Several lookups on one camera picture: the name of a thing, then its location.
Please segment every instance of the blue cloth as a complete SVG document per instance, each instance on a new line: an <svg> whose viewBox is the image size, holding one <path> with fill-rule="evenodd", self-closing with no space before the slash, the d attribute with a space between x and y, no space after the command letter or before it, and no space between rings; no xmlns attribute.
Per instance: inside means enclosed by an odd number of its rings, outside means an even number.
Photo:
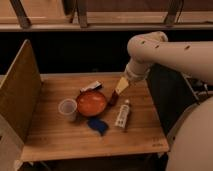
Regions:
<svg viewBox="0 0 213 171"><path fill-rule="evenodd" d="M103 136L106 130L109 128L106 122L100 120L97 117L89 118L87 124L91 129L98 131L101 136Z"/></svg>

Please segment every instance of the orange bowl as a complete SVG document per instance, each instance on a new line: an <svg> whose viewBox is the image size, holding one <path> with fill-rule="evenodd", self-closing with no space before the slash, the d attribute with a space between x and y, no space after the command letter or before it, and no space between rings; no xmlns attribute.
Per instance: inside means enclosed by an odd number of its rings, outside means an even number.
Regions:
<svg viewBox="0 0 213 171"><path fill-rule="evenodd" d="M78 112L86 117L96 116L107 106L106 97L97 90L81 93L77 99Z"/></svg>

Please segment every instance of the wooden tabletop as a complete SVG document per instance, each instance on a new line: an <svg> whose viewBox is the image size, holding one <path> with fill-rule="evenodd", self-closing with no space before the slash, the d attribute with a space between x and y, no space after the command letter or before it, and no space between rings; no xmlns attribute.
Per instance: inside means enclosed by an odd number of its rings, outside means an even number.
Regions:
<svg viewBox="0 0 213 171"><path fill-rule="evenodd" d="M120 74L111 73L44 77L21 160L45 161L168 151L168 143L145 81L130 86L120 95L116 106L99 115L109 125L104 136L88 127L87 118L78 115L76 122L71 123L58 113L61 100L76 98L80 88L96 80L102 83L100 91L109 99L119 79ZM126 132L123 132L114 123L125 99L131 102L131 115Z"/></svg>

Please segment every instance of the small bottle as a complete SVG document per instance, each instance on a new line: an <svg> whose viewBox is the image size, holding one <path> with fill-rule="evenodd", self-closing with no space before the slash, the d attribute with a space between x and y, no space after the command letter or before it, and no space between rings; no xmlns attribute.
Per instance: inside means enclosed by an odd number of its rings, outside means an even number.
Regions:
<svg viewBox="0 0 213 171"><path fill-rule="evenodd" d="M115 126L125 129L128 115L130 113L130 101L129 99L125 100L125 104L121 105L119 114L115 121Z"/></svg>

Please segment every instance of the plastic cup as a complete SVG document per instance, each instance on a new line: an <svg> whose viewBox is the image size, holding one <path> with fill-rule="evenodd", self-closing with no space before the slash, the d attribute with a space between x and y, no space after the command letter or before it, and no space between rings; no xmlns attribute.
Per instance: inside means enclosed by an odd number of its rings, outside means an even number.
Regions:
<svg viewBox="0 0 213 171"><path fill-rule="evenodd" d="M77 116L77 102L74 99L64 99L58 105L58 111L68 121L73 122Z"/></svg>

